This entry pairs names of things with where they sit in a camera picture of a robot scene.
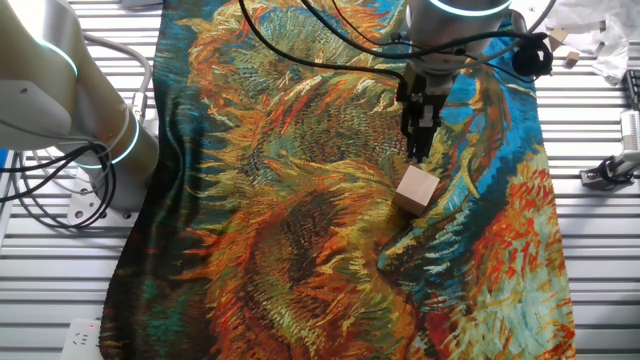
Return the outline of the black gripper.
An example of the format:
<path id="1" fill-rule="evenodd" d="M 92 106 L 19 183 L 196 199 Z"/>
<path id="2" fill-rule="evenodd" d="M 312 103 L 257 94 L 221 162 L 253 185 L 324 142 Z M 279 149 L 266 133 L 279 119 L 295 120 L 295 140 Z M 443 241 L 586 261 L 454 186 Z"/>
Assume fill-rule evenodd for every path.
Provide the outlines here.
<path id="1" fill-rule="evenodd" d="M 453 87 L 452 74 L 407 70 L 408 157 L 424 162 L 436 133 L 436 122 Z"/>

